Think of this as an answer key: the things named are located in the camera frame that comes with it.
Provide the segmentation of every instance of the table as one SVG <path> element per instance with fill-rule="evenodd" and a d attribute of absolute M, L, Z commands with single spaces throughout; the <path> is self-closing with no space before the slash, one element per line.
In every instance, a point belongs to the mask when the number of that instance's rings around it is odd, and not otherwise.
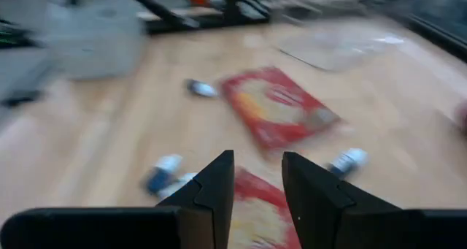
<path fill-rule="evenodd" d="M 328 74 L 277 51 L 274 27 L 156 36 L 130 77 L 56 82 L 54 93 L 21 110 L 0 135 L 0 219 L 34 206 L 153 206 L 158 200 L 142 181 L 171 153 L 184 157 L 184 174 L 233 149 L 236 165 L 281 188 L 280 158 L 263 160 L 223 100 L 191 96 L 184 86 L 187 78 L 216 83 L 265 65 L 352 127 L 301 155 L 325 165 L 362 148 L 369 163 L 350 182 L 363 190 L 403 208 L 467 207 L 467 139 L 452 122 L 467 97 L 464 63 L 395 27 L 405 43 Z"/>

